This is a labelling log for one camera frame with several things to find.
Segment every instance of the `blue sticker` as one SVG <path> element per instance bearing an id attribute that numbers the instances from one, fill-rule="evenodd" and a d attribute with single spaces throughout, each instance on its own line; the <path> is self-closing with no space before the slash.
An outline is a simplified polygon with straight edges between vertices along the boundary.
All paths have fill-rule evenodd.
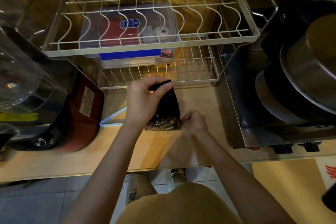
<path id="1" fill-rule="evenodd" d="M 128 27 L 129 28 L 137 28 L 140 26 L 140 22 L 138 19 L 132 19 L 132 20 L 128 20 Z M 126 29 L 127 27 L 127 20 L 122 20 L 120 22 L 120 28 L 121 29 Z"/>

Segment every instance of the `black bag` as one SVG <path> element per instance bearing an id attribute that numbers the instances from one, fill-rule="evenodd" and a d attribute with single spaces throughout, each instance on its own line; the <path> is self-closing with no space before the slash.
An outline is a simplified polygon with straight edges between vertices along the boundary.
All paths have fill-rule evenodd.
<path id="1" fill-rule="evenodd" d="M 149 90 L 155 91 L 161 85 L 168 82 L 171 82 L 171 80 L 154 84 L 149 88 Z M 157 105 L 156 112 L 153 118 L 148 122 L 145 130 L 167 131 L 178 130 L 180 128 L 181 125 L 179 103 L 177 101 L 174 88 L 171 88 L 161 98 L 159 104 Z"/>

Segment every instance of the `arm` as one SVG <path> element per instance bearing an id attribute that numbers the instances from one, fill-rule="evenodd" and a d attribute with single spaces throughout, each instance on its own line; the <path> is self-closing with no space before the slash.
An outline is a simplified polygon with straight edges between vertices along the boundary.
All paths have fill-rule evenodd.
<path id="1" fill-rule="evenodd" d="M 181 121 L 211 156 L 213 167 L 245 224 L 295 224 L 274 197 L 212 137 L 204 116 L 191 112 Z"/>
<path id="2" fill-rule="evenodd" d="M 134 81 L 128 87 L 125 122 L 62 224 L 110 222 L 135 143 L 153 117 L 159 100 L 173 84 L 166 83 L 152 94 L 148 89 L 153 84 L 166 80 L 151 76 Z"/>

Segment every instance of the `red print on box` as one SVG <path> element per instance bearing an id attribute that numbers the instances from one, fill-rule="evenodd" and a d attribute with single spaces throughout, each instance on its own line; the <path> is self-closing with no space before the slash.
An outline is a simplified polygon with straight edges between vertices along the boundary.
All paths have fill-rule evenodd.
<path id="1" fill-rule="evenodd" d="M 327 174 L 330 176 L 330 179 L 336 179 L 336 167 L 330 167 L 325 165 Z"/>

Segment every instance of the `t-shirt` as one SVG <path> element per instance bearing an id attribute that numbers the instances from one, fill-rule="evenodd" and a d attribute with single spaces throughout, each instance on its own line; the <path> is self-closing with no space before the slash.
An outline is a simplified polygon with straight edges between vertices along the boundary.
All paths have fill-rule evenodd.
<path id="1" fill-rule="evenodd" d="M 128 204 L 115 224 L 225 223 L 241 224 L 211 189 L 186 183 L 168 194 L 144 196 Z"/>

